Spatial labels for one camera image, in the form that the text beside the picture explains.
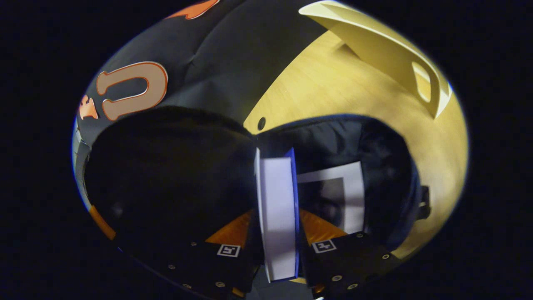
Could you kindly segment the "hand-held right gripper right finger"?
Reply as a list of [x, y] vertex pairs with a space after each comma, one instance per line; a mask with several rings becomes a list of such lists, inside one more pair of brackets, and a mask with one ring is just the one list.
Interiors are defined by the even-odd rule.
[[301, 270], [313, 294], [353, 294], [401, 264], [370, 235], [348, 234], [304, 209], [299, 230]]

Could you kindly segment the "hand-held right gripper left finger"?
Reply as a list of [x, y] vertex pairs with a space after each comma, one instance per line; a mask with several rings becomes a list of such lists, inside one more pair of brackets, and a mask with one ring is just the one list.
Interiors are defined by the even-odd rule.
[[196, 298], [245, 298], [262, 263], [259, 217], [249, 210], [207, 237], [170, 247], [162, 275]]

